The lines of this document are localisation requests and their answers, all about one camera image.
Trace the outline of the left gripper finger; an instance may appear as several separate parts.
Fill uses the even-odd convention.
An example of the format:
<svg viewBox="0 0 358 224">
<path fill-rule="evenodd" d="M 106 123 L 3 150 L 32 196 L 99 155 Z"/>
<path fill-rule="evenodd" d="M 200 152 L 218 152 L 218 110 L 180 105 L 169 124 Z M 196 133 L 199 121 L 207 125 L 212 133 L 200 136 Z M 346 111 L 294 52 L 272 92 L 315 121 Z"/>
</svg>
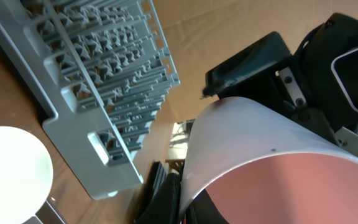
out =
<svg viewBox="0 0 358 224">
<path fill-rule="evenodd" d="M 152 164 L 135 224 L 226 224 L 207 191 L 203 190 L 179 216 L 184 161 L 176 160 L 179 173 L 167 173 L 161 162 Z"/>
</svg>

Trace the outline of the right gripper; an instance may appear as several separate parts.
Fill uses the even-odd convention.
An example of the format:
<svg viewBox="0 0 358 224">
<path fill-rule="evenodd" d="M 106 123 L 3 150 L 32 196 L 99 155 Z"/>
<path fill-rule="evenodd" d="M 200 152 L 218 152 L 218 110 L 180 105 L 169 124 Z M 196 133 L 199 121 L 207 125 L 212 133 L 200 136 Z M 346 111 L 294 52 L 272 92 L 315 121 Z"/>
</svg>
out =
<svg viewBox="0 0 358 224">
<path fill-rule="evenodd" d="M 358 157 L 358 112 L 338 85 L 332 61 L 358 47 L 358 20 L 334 13 L 302 40 L 292 58 L 293 83 L 288 94 L 300 108 L 298 124 Z M 276 73 L 288 67 L 291 53 L 278 32 L 271 32 L 205 74 L 204 98 L 249 98 L 268 108 L 286 101 Z"/>
</svg>

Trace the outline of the white cup pink inside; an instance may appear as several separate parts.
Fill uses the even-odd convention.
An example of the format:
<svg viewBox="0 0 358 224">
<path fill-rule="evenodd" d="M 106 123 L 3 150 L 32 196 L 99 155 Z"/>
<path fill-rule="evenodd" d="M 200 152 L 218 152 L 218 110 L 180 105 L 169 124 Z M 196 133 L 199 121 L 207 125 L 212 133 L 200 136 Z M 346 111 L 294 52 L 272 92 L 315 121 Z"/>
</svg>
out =
<svg viewBox="0 0 358 224">
<path fill-rule="evenodd" d="M 195 119 L 179 214 L 206 192 L 228 223 L 358 223 L 358 157 L 241 97 Z"/>
</svg>

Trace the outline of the white cup green inside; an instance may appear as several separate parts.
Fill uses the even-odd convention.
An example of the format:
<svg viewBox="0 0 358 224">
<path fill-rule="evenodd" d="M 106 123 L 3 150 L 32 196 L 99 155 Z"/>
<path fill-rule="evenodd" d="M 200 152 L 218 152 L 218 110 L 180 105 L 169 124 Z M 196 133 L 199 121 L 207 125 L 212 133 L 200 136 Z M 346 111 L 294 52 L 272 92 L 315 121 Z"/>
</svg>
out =
<svg viewBox="0 0 358 224">
<path fill-rule="evenodd" d="M 52 159 L 41 140 L 23 129 L 0 126 L 0 223 L 33 217 L 52 182 Z"/>
</svg>

